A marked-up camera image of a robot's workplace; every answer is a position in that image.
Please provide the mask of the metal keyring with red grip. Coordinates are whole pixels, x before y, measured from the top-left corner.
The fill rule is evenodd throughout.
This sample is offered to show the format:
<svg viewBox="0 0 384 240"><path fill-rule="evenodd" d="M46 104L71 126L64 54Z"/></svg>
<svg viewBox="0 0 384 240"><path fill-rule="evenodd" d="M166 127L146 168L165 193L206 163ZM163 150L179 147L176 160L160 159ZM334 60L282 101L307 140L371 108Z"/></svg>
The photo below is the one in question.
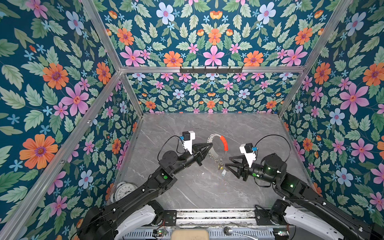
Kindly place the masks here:
<svg viewBox="0 0 384 240"><path fill-rule="evenodd" d="M208 137L207 143L213 144L213 147L209 150L209 157L217 164L218 170L223 170L224 160L229 150L226 138L213 133Z"/></svg>

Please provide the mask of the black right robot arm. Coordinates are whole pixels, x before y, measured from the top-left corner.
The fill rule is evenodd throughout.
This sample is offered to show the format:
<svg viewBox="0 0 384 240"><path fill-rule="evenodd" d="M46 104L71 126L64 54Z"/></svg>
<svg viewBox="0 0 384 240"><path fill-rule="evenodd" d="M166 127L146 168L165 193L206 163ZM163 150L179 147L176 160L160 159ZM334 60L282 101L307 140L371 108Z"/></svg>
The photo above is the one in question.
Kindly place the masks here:
<svg viewBox="0 0 384 240"><path fill-rule="evenodd" d="M249 164L246 156L230 157L225 164L238 179L249 177L271 184L275 193L286 201L297 204L315 214L338 231L345 240L382 240L384 228L378 224L366 224L321 197L308 184L287 173L287 163L273 153L263 158L261 164Z"/></svg>

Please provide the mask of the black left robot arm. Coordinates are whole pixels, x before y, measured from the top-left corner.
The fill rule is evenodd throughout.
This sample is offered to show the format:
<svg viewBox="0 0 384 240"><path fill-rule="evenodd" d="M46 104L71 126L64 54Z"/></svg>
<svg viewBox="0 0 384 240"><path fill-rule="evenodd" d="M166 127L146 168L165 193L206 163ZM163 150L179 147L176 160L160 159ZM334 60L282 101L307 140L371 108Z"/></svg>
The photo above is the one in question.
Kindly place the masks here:
<svg viewBox="0 0 384 240"><path fill-rule="evenodd" d="M159 222L164 210L155 199L176 183L177 173L194 163L201 165L212 147L213 143L193 144L191 151L181 155L175 151L165 152L160 166L144 184L102 209L88 210L77 237L80 240L121 240L137 228Z"/></svg>

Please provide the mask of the round metal knob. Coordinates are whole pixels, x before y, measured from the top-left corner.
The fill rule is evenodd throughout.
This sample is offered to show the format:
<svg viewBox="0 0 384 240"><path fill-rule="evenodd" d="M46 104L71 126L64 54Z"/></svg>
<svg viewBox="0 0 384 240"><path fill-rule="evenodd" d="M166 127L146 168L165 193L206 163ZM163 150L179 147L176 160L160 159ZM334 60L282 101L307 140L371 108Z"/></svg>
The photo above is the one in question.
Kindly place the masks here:
<svg viewBox="0 0 384 240"><path fill-rule="evenodd" d="M232 236L233 235L233 230L230 227L226 226L226 227L224 227L224 234L226 236Z"/></svg>

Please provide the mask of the black hook rack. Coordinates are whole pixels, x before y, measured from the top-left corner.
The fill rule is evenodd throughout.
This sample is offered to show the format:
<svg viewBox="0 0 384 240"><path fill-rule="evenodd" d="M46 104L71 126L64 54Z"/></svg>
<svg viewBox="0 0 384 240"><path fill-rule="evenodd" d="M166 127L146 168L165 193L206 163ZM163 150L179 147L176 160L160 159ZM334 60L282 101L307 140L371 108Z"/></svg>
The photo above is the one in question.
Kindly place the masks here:
<svg viewBox="0 0 384 240"><path fill-rule="evenodd" d="M243 67L180 67L181 74L237 74L242 73Z"/></svg>

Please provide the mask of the beige pad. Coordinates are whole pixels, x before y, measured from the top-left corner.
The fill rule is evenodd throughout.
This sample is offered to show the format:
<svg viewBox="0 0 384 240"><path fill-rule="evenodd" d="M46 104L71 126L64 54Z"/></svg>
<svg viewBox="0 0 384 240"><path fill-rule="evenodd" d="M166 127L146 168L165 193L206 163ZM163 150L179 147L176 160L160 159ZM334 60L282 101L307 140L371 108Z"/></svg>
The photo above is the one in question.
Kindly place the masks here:
<svg viewBox="0 0 384 240"><path fill-rule="evenodd" d="M206 230L175 230L170 240L209 240L209 232Z"/></svg>

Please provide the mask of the white analog clock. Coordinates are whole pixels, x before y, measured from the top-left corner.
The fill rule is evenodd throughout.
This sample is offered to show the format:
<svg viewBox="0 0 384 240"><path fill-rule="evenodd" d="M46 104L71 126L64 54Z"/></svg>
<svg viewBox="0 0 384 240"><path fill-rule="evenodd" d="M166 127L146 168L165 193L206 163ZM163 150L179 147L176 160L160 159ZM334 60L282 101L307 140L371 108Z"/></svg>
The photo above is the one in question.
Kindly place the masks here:
<svg viewBox="0 0 384 240"><path fill-rule="evenodd" d="M138 187L134 184L120 182L110 197L111 203L115 203L121 200L122 198L126 197L127 195L135 191L137 188Z"/></svg>

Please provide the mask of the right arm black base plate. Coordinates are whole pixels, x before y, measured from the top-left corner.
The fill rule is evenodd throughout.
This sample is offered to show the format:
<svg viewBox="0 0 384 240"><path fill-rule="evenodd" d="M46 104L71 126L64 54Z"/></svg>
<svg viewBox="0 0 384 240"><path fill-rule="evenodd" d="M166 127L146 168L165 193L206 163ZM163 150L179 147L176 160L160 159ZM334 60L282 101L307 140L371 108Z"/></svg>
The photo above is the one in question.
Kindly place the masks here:
<svg viewBox="0 0 384 240"><path fill-rule="evenodd" d="M255 219L258 226L267 225L285 225L286 222L282 214L276 212L274 209L266 210L260 206L255 206Z"/></svg>

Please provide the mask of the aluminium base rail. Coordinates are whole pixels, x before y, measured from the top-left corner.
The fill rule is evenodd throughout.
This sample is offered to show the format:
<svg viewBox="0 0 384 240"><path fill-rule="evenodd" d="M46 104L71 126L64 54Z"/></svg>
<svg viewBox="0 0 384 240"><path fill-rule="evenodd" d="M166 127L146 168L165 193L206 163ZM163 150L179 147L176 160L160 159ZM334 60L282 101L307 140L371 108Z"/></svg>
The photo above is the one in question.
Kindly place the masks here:
<svg viewBox="0 0 384 240"><path fill-rule="evenodd" d="M255 208L229 208L229 209L175 209L178 211L175 226L207 225L218 226L225 224L241 226L258 226L255 219ZM164 211L162 208L155 208L146 205L135 211L118 225L119 230L131 232L140 227L157 227L152 222L156 213Z"/></svg>

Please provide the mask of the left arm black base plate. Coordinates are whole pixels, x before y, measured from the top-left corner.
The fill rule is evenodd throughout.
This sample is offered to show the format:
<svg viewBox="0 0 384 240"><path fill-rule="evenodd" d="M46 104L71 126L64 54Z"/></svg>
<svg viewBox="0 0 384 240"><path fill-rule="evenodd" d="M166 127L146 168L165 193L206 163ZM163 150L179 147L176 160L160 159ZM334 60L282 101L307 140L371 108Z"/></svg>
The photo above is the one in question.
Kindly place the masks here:
<svg viewBox="0 0 384 240"><path fill-rule="evenodd" d="M175 226L177 222L178 211L176 210L164 210L156 213L156 216L152 222L153 226Z"/></svg>

